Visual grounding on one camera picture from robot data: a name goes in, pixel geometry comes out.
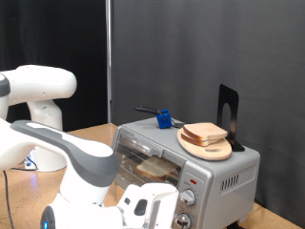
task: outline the toaster oven handle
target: toaster oven handle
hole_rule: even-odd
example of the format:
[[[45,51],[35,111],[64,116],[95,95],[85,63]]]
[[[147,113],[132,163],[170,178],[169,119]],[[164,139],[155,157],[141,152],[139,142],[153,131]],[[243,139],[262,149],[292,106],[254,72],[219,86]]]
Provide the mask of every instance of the toaster oven handle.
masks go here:
[[[126,143],[127,145],[131,146],[132,148],[134,148],[135,150],[143,153],[144,155],[146,156],[151,156],[150,152],[151,152],[151,149],[147,146],[144,146],[142,144],[140,144],[139,142],[137,142],[135,139],[129,137],[129,136],[126,136],[124,134],[122,134],[120,136],[120,140],[124,143]]]

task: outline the round wooden board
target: round wooden board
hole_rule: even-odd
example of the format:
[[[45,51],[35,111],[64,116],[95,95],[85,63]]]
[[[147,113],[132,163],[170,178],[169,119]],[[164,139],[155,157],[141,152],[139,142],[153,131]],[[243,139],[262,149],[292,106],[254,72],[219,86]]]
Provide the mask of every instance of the round wooden board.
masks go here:
[[[209,146],[197,146],[183,140],[181,138],[182,132],[183,128],[181,128],[177,133],[178,141],[180,145],[191,155],[206,160],[223,160],[229,158],[232,154],[231,145],[225,138]]]

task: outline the toast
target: toast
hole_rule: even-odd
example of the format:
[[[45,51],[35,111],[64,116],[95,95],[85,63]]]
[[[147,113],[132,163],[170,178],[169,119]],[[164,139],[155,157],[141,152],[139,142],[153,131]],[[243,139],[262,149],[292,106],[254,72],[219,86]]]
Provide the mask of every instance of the toast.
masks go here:
[[[228,132],[211,122],[184,125],[183,131],[192,139],[199,141],[220,139],[228,135]]]
[[[197,146],[208,146],[208,145],[211,145],[211,144],[216,143],[216,142],[220,141],[221,139],[223,139],[223,138],[219,138],[219,139],[206,140],[206,141],[196,140],[196,139],[191,138],[184,131],[181,133],[181,138],[183,140],[188,141]]]
[[[178,165],[171,163],[168,160],[152,156],[147,160],[143,160],[136,167],[137,173],[143,177],[149,177],[157,181],[163,181],[167,177],[178,179],[176,170]]]

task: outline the toaster oven door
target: toaster oven door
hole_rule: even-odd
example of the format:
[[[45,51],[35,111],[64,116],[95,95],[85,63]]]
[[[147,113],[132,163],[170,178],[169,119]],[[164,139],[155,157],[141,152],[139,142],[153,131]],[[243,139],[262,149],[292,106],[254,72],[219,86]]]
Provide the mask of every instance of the toaster oven door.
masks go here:
[[[120,170],[114,182],[121,188],[149,182],[166,182],[178,187],[184,162],[174,162],[166,151],[137,135],[121,133],[115,144]]]

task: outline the toaster oven window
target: toaster oven window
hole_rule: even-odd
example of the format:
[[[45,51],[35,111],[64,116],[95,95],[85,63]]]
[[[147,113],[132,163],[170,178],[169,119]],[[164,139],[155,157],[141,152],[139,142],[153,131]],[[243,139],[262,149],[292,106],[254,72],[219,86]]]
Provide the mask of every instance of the toaster oven window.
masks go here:
[[[118,142],[115,152],[120,161],[117,176],[126,183],[142,186],[149,182],[166,182],[178,186],[181,167],[166,158],[146,156],[121,142]]]

